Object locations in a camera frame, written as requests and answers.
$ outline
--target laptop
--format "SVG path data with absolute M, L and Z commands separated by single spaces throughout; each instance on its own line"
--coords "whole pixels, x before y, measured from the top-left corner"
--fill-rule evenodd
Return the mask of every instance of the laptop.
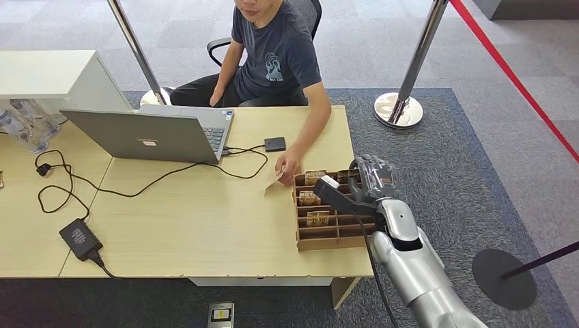
M 62 109 L 111 156 L 218 164 L 233 109 L 143 105 L 138 113 Z

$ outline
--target stanchion base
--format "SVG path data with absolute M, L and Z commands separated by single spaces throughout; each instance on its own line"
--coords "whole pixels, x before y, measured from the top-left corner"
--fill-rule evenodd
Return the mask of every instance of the stanchion base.
M 472 261 L 472 274 L 487 297 L 510 310 L 529 308 L 537 298 L 537 284 L 530 271 L 509 279 L 501 275 L 522 266 L 516 257 L 499 249 L 480 251 Z
M 169 94 L 174 89 L 175 89 L 174 87 L 162 87 L 161 88 L 161 95 L 165 99 L 165 102 L 167 103 L 167 105 L 171 104 L 171 98 L 169 97 Z M 153 90 L 149 90 L 143 96 L 143 98 L 141 98 L 141 106 L 143 106 L 143 105 L 160 105 L 159 101 L 157 100 L 157 97 L 155 97 L 155 93 L 153 93 Z
M 391 128 L 412 128 L 422 120 L 424 114 L 422 106 L 416 99 L 410 97 L 398 122 L 390 123 L 388 122 L 388 119 L 390 118 L 390 115 L 392 115 L 392 110 L 397 99 L 397 92 L 390 92 L 379 96 L 374 102 L 374 116 L 378 121 L 386 126 L 390 126 Z

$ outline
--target cardboard compartment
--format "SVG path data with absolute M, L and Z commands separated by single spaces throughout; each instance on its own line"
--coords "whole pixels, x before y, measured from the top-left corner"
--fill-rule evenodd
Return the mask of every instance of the cardboard compartment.
M 329 176 L 337 179 L 338 172 L 328 172 Z M 294 177 L 294 206 L 296 209 L 296 240 L 299 251 L 310 251 L 316 249 L 335 249 L 347 247 L 365 247 L 364 237 L 358 219 L 351 214 L 342 213 L 332 206 L 320 202 L 320 205 L 299 206 L 298 198 L 300 191 L 312 191 L 313 185 L 306 186 L 305 175 Z M 339 186 L 339 190 L 353 197 L 350 187 L 346 183 Z M 308 224 L 308 213 L 322 212 L 329 213 L 327 225 L 311 226 L 312 220 Z M 374 218 L 368 215 L 358 216 L 364 226 L 364 231 L 370 236 L 376 231 Z

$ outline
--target desk leg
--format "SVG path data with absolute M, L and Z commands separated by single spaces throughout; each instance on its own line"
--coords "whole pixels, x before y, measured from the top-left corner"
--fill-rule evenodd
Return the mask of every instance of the desk leg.
M 332 302 L 334 310 L 338 310 L 345 298 L 351 293 L 352 289 L 360 281 L 360 277 L 351 278 L 334 278 L 330 287 L 332 288 Z

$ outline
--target black pants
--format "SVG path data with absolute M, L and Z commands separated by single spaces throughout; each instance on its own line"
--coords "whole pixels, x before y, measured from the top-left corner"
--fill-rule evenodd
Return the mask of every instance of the black pants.
M 209 100 L 211 96 L 213 96 L 218 79 L 219 74 L 215 74 L 181 85 L 171 93 L 171 104 L 175 106 L 211 107 Z M 225 87 L 223 96 L 217 104 L 215 104 L 215 107 L 239 107 L 242 103 L 235 88 L 234 79 L 234 77 L 231 78 Z M 308 101 L 300 88 L 289 95 L 269 95 L 244 103 L 246 107 L 307 105 Z
M 211 107 L 209 100 L 213 96 L 219 74 L 202 77 L 193 82 L 181 85 L 171 93 L 171 104 L 175 106 Z M 215 107 L 237 107 L 241 103 L 234 79 L 225 87 L 223 96 Z

